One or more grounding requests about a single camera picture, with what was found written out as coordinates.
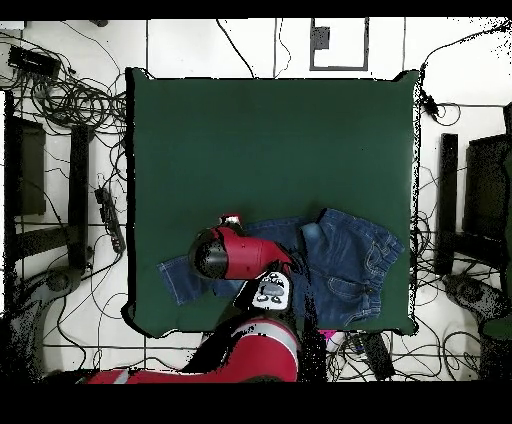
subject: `blue denim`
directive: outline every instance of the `blue denim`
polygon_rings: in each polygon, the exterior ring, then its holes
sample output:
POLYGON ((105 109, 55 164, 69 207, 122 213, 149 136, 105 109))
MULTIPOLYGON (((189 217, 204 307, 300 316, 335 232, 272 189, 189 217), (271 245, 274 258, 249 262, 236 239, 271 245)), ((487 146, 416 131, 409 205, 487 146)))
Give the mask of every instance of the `blue denim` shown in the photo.
MULTIPOLYGON (((385 228, 334 209, 324 209, 316 222, 284 218, 247 224, 244 229, 250 236, 279 242, 291 252, 306 248, 309 273, 292 273, 293 309, 304 317, 305 294, 310 293, 319 322, 332 323, 334 328, 379 316, 382 284, 404 251, 385 228)), ((241 280, 202 279, 191 272, 187 256, 161 263, 158 270, 178 305, 199 298, 210 288, 216 296, 234 298, 243 284, 241 280)))

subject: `green table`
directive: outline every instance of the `green table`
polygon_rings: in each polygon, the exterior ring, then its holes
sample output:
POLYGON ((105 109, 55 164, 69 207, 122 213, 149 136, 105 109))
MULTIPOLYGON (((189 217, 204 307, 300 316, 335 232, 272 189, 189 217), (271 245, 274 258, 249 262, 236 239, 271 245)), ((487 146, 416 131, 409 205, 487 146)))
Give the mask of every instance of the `green table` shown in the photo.
MULTIPOLYGON (((231 300, 210 291, 178 307, 156 266, 186 254, 197 231, 226 212, 255 222, 331 207, 408 246, 417 79, 413 71, 395 82, 150 80, 127 70, 136 199, 127 322, 152 337, 213 330, 231 300)), ((406 250, 384 283, 380 317, 357 328, 411 334, 408 305, 406 250)))

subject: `pink object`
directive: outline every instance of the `pink object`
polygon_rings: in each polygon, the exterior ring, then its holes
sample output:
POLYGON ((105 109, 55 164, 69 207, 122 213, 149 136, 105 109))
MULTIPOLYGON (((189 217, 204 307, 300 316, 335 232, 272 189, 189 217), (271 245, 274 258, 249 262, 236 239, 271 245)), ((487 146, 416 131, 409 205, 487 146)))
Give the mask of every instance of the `pink object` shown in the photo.
POLYGON ((323 334, 326 341, 336 334, 336 330, 318 330, 320 334, 323 334))

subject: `power adapter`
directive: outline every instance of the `power adapter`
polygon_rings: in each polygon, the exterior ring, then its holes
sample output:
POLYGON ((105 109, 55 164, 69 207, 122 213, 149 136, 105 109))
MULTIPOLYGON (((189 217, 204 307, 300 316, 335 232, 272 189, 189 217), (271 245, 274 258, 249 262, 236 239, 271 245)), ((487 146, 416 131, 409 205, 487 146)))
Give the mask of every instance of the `power adapter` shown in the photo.
POLYGON ((425 112, 428 113, 431 117, 435 117, 439 114, 439 108, 432 96, 427 96, 424 90, 421 90, 420 101, 425 109, 425 112))
POLYGON ((378 381, 395 375, 391 356, 384 344, 381 333, 361 333, 361 342, 366 352, 368 366, 378 381))
POLYGON ((37 74, 56 80, 59 76, 60 62, 50 56, 11 46, 8 65, 28 74, 37 74))

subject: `black monitor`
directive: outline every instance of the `black monitor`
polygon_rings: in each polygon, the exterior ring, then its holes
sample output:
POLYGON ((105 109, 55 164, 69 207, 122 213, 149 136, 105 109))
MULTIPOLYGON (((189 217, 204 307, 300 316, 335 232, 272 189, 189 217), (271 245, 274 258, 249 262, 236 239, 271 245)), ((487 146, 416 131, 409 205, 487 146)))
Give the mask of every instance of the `black monitor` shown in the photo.
MULTIPOLYGON (((5 140, 5 203, 16 205, 11 210, 11 217, 6 213, 5 218, 6 225, 14 226, 12 215, 43 214, 45 209, 50 209, 48 199, 45 199, 42 168, 46 134, 41 124, 12 116, 7 117, 5 125, 8 134, 5 140)), ((90 255, 87 235, 91 138, 91 130, 86 125, 77 125, 71 130, 68 223, 16 234, 14 245, 6 246, 15 252, 15 261, 67 245, 69 267, 82 274, 85 272, 90 255)))
POLYGON ((473 140, 466 150, 466 198, 462 229, 468 234, 503 239, 510 183, 504 168, 512 147, 508 134, 473 140))

